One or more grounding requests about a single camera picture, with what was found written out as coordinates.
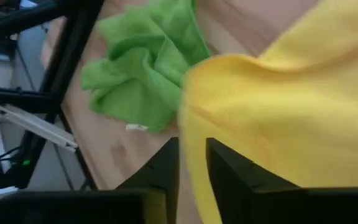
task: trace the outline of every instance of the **wooden surface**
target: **wooden surface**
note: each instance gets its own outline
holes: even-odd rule
[[[100,19],[119,14],[125,5],[146,0],[106,0]],[[199,0],[197,19],[210,49],[216,54],[258,56],[317,0]],[[50,25],[41,60],[48,64],[63,20]],[[62,105],[86,163],[100,189],[114,189],[154,155],[171,136],[173,124],[161,134],[126,131],[126,124],[88,108],[90,93],[80,88],[80,70],[104,57],[106,41],[93,31]],[[181,160],[178,223],[201,223],[187,170]]]

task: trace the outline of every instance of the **black metal frame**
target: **black metal frame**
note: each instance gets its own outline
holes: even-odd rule
[[[61,16],[67,18],[40,90],[22,91],[21,89],[0,88],[0,104],[15,105],[30,113],[46,114],[45,120],[54,122],[61,111],[60,104],[81,59],[103,2],[104,0],[53,0],[32,9],[13,12],[0,19],[0,39],[2,39]],[[25,132],[22,149],[17,155],[18,165],[11,170],[14,178],[9,178],[13,185],[21,189],[27,187],[45,142],[44,138],[28,131]]]

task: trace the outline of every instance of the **green led light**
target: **green led light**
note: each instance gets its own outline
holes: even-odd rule
[[[27,166],[27,165],[29,165],[30,164],[30,160],[25,160],[24,162],[23,162],[23,166]]]

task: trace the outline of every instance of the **green microfiber cloth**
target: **green microfiber cloth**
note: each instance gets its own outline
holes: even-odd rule
[[[175,119],[185,73],[210,56],[194,0],[130,7],[98,27],[109,53],[81,74],[82,88],[93,91],[91,109],[149,131],[164,130]]]

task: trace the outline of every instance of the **black cable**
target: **black cable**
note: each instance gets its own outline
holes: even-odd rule
[[[11,149],[11,150],[5,152],[4,154],[0,155],[0,161],[5,161],[5,160],[10,159],[10,158],[7,158],[7,159],[2,159],[2,158],[5,157],[5,156],[7,156],[7,155],[9,155],[10,153],[12,153],[12,152],[14,152],[14,151],[20,149],[20,148],[21,148],[21,146],[17,146],[17,147],[15,147],[14,149]]]

